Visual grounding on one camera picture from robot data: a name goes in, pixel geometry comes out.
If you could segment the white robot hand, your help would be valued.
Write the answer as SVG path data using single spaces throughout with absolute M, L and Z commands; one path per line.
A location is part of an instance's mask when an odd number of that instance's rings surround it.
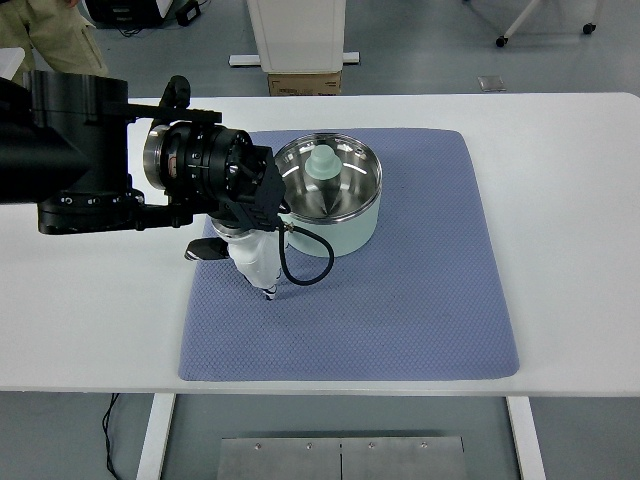
M 267 300 L 276 296 L 281 275 L 279 234 L 276 231 L 224 230 L 214 228 L 215 237 L 192 240 L 185 251 L 187 260 L 232 259 L 236 269 Z

